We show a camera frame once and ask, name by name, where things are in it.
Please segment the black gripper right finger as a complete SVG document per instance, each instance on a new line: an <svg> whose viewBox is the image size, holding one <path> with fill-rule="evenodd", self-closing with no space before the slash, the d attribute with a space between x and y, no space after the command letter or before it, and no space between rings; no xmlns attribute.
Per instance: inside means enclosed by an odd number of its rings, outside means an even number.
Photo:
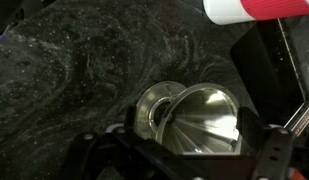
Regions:
<svg viewBox="0 0 309 180"><path fill-rule="evenodd" d="M293 151L293 133L282 127L271 127L247 107L238 110L236 127L256 155L251 179L286 180Z"/></svg>

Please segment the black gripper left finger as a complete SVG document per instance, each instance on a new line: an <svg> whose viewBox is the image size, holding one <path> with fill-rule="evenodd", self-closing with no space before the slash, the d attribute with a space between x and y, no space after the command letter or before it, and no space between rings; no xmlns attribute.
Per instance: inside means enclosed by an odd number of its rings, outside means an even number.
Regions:
<svg viewBox="0 0 309 180"><path fill-rule="evenodd" d="M127 110L122 125L112 124L103 135L82 133L72 141L65 157L65 180L97 180L108 168L125 180L177 180L177 160L167 149L144 140L133 131L136 107Z"/></svg>

